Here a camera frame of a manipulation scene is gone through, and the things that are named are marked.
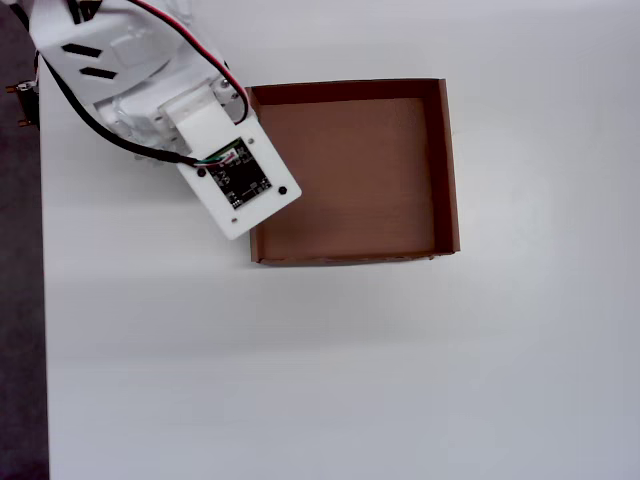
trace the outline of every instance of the circuit board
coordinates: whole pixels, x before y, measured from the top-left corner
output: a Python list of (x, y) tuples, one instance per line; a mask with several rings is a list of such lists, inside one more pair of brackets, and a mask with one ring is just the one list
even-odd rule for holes
[(207, 167), (222, 193), (234, 209), (271, 188), (260, 165), (241, 138), (207, 158)]

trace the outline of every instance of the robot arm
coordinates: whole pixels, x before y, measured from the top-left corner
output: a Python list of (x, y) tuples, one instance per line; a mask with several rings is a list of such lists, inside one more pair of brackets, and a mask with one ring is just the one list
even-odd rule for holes
[(218, 52), (171, 0), (22, 2), (40, 55), (97, 133), (177, 163), (223, 232), (236, 238), (301, 194)]

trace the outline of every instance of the vent slot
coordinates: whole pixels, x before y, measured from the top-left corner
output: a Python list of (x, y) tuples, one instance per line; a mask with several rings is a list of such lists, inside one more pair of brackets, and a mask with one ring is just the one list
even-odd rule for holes
[(85, 47), (84, 45), (78, 45), (77, 43), (67, 43), (62, 46), (65, 52), (75, 53), (76, 55), (84, 55), (85, 57), (98, 58), (102, 53), (102, 50), (97, 48)]
[(78, 6), (80, 7), (80, 13), (85, 22), (91, 20), (102, 4), (102, 0), (80, 0)]
[(117, 75), (116, 72), (112, 72), (111, 70), (102, 70), (100, 68), (93, 68), (93, 67), (84, 67), (80, 69), (80, 73), (82, 73), (83, 75), (89, 75), (92, 77), (107, 78), (109, 80), (113, 80)]

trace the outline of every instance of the cable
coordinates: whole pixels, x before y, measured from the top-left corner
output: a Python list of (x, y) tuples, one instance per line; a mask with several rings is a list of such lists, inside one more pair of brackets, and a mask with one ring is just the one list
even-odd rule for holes
[(146, 2), (143, 2), (142, 0), (127, 0), (127, 1), (129, 3), (133, 3), (134, 5), (142, 8), (143, 10), (147, 11), (154, 17), (159, 18), (164, 23), (166, 23), (171, 28), (173, 28), (176, 32), (178, 32), (182, 36), (182, 38), (184, 38), (187, 41), (187, 43), (189, 43), (189, 45), (191, 45), (200, 55), (202, 55), (211, 65), (213, 65), (216, 68), (216, 70), (218, 70), (222, 74), (222, 76), (229, 82), (229, 84), (234, 88), (234, 90), (238, 93), (238, 95), (242, 97), (242, 102), (244, 103), (244, 113), (242, 114), (242, 118), (237, 122), (235, 122), (235, 124), (237, 125), (243, 122), (249, 115), (249, 96), (247, 95), (247, 92), (245, 91), (245, 89), (242, 88), (242, 85), (240, 85), (238, 81), (233, 77), (233, 75), (231, 75), (229, 70), (227, 70), (226, 67), (222, 63), (220, 63), (220, 61), (217, 58), (211, 55), (202, 45), (200, 45), (200, 43), (195, 39), (195, 37), (191, 35), (191, 33), (185, 27), (183, 27), (180, 23), (178, 23), (178, 21), (175, 20), (173, 17), (163, 12), (162, 10), (152, 7), (151, 5), (149, 5)]
[(46, 59), (44, 59), (44, 61), (47, 64), (47, 66), (49, 67), (49, 70), (51, 71), (51, 75), (53, 76), (54, 80), (56, 81), (56, 83), (60, 87), (60, 90), (62, 90), (62, 94), (65, 96), (65, 98), (67, 99), (67, 101), (69, 102), (71, 107), (75, 110), (75, 112), (78, 114), (78, 116), (82, 120), (84, 120), (84, 122), (91, 129), (93, 129), (94, 132), (96, 132), (98, 135), (100, 135), (105, 140), (107, 140), (107, 141), (113, 143), (114, 145), (117, 145), (118, 147), (120, 147), (120, 148), (122, 148), (124, 150), (127, 150), (127, 151), (129, 151), (131, 153), (135, 153), (135, 154), (138, 154), (138, 155), (143, 155), (145, 157), (154, 158), (156, 160), (160, 160), (161, 162), (184, 163), (184, 164), (189, 165), (191, 167), (193, 167), (198, 162), (198, 160), (196, 160), (195, 158), (185, 157), (183, 155), (180, 155), (179, 153), (169, 152), (169, 151), (166, 151), (166, 150), (157, 150), (155, 148), (145, 147), (144, 145), (138, 145), (137, 143), (133, 143), (133, 142), (130, 142), (128, 140), (125, 140), (124, 138), (119, 137), (118, 135), (113, 133), (111, 130), (108, 130), (100, 122), (98, 122), (95, 118), (93, 118), (89, 112), (87, 112), (87, 110), (84, 108), (84, 106), (80, 103), (80, 101), (73, 94), (73, 92), (69, 88), (69, 85), (67, 85), (65, 83), (65, 81), (62, 79), (62, 77), (60, 77), (60, 75), (58, 75), (58, 72), (56, 72), (53, 69), (51, 64), (49, 62), (47, 62)]
[(16, 14), (16, 17), (18, 17), (18, 20), (20, 20), (20, 23), (24, 25), (24, 28), (26, 28), (27, 31), (29, 31), (29, 17), (24, 12), (24, 10), (22, 10), (22, 7), (17, 3), (12, 3), (11, 5), (9, 5), (9, 8), (13, 11), (13, 13)]

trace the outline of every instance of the cardboard box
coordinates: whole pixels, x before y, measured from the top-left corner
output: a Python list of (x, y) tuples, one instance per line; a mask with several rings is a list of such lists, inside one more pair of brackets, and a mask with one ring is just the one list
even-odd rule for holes
[(302, 188), (252, 230), (254, 262), (412, 260), (460, 250), (444, 80), (272, 85), (252, 96)]

